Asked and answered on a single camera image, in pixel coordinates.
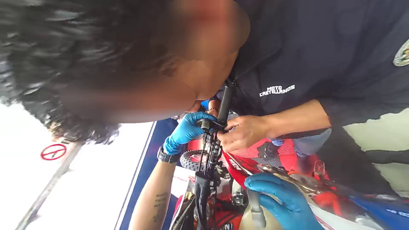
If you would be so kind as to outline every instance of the blue nitrile glove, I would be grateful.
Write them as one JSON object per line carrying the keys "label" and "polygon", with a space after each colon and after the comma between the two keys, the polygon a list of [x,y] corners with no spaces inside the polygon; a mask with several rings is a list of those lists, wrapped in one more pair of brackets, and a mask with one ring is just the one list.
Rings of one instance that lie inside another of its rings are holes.
{"label": "blue nitrile glove", "polygon": [[168,155],[180,153],[182,144],[191,141],[195,136],[203,134],[204,131],[200,126],[196,126],[196,121],[202,118],[216,121],[217,119],[205,112],[188,113],[182,122],[175,128],[173,133],[168,136],[163,144],[163,150]]}
{"label": "blue nitrile glove", "polygon": [[[273,214],[284,230],[323,230],[324,228],[315,219],[304,195],[298,188],[280,178],[259,173],[246,178],[244,185],[260,193],[260,205]],[[280,199],[278,203],[268,195]]]}

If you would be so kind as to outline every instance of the no-smoking sign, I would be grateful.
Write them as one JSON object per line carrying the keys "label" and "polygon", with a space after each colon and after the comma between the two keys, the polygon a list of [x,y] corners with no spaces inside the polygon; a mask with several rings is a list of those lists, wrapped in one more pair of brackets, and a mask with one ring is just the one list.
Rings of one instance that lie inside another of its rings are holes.
{"label": "no-smoking sign", "polygon": [[57,160],[65,155],[67,147],[63,144],[52,144],[45,148],[40,156],[43,160]]}

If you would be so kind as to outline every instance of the motorcycle handlebar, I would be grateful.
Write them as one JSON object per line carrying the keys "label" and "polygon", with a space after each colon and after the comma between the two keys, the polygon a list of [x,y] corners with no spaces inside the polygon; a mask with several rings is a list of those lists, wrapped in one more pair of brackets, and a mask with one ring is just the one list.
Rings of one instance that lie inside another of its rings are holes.
{"label": "motorcycle handlebar", "polygon": [[217,116],[217,121],[221,123],[227,122],[227,117],[229,116],[230,111],[230,101],[233,95],[233,88],[225,86],[225,90],[223,92],[222,101],[219,108],[219,115]]}

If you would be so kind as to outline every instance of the forearm tattoo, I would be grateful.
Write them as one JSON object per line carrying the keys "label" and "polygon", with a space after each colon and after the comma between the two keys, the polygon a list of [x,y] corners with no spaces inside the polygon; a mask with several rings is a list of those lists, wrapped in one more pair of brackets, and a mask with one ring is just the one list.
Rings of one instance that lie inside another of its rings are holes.
{"label": "forearm tattoo", "polygon": [[155,208],[157,209],[156,215],[153,217],[153,222],[156,223],[156,221],[162,221],[166,210],[167,202],[168,202],[168,192],[164,192],[162,194],[156,195],[156,200],[155,200]]}

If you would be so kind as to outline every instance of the hand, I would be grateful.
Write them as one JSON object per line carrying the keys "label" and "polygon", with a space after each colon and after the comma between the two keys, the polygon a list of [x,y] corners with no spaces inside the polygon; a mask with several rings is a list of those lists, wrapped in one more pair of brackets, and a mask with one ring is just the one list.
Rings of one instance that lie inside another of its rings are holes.
{"label": "hand", "polygon": [[205,112],[189,113],[183,118],[182,122],[175,128],[173,133],[168,136],[163,144],[163,150],[166,154],[174,155],[180,152],[182,144],[191,141],[195,136],[203,134],[200,126],[196,126],[196,121],[206,118],[212,121],[217,119]]}
{"label": "hand", "polygon": [[227,121],[225,130],[231,130],[233,127],[236,127],[236,129],[229,133],[218,132],[217,134],[217,138],[220,140],[225,152],[248,148],[267,137],[269,130],[264,117],[257,116],[240,116],[231,119]]}
{"label": "hand", "polygon": [[[246,178],[244,185],[264,193],[260,194],[260,204],[277,218],[284,230],[324,229],[315,219],[304,195],[290,182],[272,174],[259,173]],[[265,194],[276,196],[281,204]]]}
{"label": "hand", "polygon": [[217,117],[219,115],[219,111],[217,109],[209,110],[208,114]]}

